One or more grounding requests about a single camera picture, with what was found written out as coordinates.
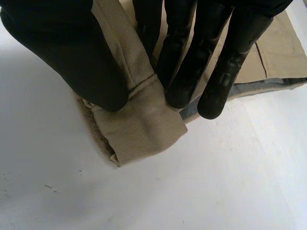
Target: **finger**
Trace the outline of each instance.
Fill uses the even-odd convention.
[[[149,59],[158,41],[161,27],[163,0],[133,0],[137,33]]]
[[[155,70],[165,89],[187,45],[195,7],[196,0],[165,0],[168,29]]]
[[[272,21],[251,11],[234,9],[224,47],[198,103],[202,117],[215,119],[221,114],[251,47]]]
[[[58,72],[79,96],[117,111],[128,100],[126,80],[88,2],[91,1],[64,4],[29,0],[23,1],[22,7],[7,3],[1,10],[1,19],[15,39]],[[48,17],[41,17],[44,12]]]
[[[214,1],[198,1],[189,51],[167,91],[166,100],[170,106],[180,109],[190,103],[232,9]]]

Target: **black glove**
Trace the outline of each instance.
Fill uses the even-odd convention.
[[[184,108],[214,52],[221,32],[232,14],[226,41],[216,67],[198,104],[198,112],[214,119],[222,112],[228,94],[252,45],[292,0],[199,0],[194,36],[176,72],[187,44],[196,0],[165,0],[167,37],[156,66],[174,108]],[[133,0],[138,34],[151,58],[161,24],[161,0]]]
[[[0,0],[1,19],[20,43],[50,65],[82,98],[117,111],[128,100],[92,0]]]

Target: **white table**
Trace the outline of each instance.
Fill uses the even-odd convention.
[[[302,0],[288,13],[306,47]],[[112,168],[62,78],[0,25],[1,230],[306,230],[307,86],[235,99]]]

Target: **khaki fabric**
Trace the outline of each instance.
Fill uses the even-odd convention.
[[[98,20],[110,50],[127,77],[128,103],[108,112],[78,99],[92,136],[111,162],[124,165],[155,155],[187,132],[179,113],[166,104],[164,89],[118,0],[94,0]]]
[[[163,87],[133,28],[136,22],[132,0],[94,0],[92,13],[103,30],[113,56],[127,77],[131,93],[127,105],[116,113],[105,111],[77,95],[76,101],[101,153],[111,163],[121,166],[166,150],[187,132],[187,128],[178,111],[166,104]],[[159,56],[166,31],[164,11],[160,38],[154,52],[156,57]],[[193,95],[195,100],[189,105],[191,109],[186,108],[180,112],[185,122],[198,116],[197,98],[213,71],[226,31],[227,26]],[[275,17],[270,28],[253,46],[229,99],[294,88],[307,80],[302,79],[287,85],[284,82],[288,78],[306,77],[307,58],[287,14],[283,12]],[[269,83],[270,79],[279,79],[281,83]]]

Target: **gloved hand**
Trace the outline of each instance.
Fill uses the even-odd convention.
[[[128,100],[124,74],[91,13],[93,0],[0,0],[1,19],[20,43],[82,98],[108,111]]]
[[[218,117],[252,45],[292,0],[199,0],[194,36],[187,55],[196,0],[165,0],[167,36],[155,69],[174,108],[184,108],[214,52],[221,32],[232,14],[221,55],[198,104],[207,119]],[[161,0],[133,0],[138,34],[151,58],[160,32]]]

